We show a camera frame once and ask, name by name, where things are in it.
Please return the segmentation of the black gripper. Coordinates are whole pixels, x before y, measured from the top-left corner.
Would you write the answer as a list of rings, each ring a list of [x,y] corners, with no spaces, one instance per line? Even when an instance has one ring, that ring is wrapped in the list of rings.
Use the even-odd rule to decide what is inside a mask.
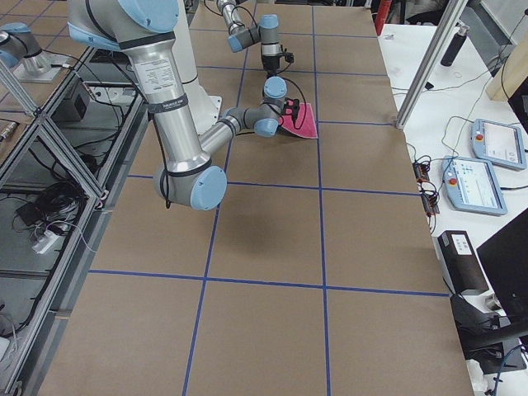
[[[281,68],[281,59],[284,58],[287,65]],[[291,52],[283,52],[271,56],[261,56],[263,69],[266,71],[268,78],[277,76],[287,70],[295,61],[295,55]]]
[[[295,125],[298,120],[300,112],[300,101],[299,99],[286,98],[284,106],[281,112],[281,119],[283,121],[289,121],[292,125]]]

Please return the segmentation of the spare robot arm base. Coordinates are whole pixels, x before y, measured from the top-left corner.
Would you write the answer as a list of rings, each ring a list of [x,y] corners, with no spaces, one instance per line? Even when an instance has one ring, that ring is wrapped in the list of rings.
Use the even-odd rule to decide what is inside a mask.
[[[1,26],[1,60],[23,83],[51,83],[59,73],[23,22]]]

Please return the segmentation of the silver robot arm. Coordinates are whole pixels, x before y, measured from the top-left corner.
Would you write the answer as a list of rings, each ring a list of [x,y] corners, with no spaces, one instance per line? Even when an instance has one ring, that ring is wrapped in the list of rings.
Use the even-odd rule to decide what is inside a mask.
[[[227,177],[211,156],[241,130],[272,137],[284,112],[287,86],[267,77],[256,108],[227,110],[204,134],[198,134],[189,98],[173,53],[176,27],[186,23],[176,1],[70,1],[71,37],[85,45],[127,55],[148,114],[165,153],[155,186],[168,205],[211,210],[224,198]]]
[[[228,28],[228,44],[234,53],[259,44],[262,67],[268,77],[283,73],[295,61],[294,54],[280,41],[280,22],[276,14],[262,15],[256,22],[252,13],[236,1],[216,1],[215,4]],[[238,14],[239,9],[246,11],[252,18],[251,26],[243,23]]]

